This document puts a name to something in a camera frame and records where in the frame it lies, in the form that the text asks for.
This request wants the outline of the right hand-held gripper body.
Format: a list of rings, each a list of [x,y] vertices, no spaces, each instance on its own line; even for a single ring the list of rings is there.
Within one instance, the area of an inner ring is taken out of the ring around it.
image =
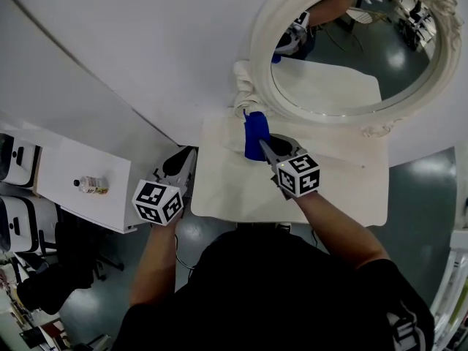
[[[320,187],[320,167],[308,154],[294,156],[274,166],[276,184],[289,198],[299,198]]]

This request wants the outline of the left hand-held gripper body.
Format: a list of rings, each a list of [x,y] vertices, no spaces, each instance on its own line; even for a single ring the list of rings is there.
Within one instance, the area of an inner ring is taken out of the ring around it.
[[[132,197],[132,204],[140,219],[168,226],[184,209],[185,186],[140,180]]]

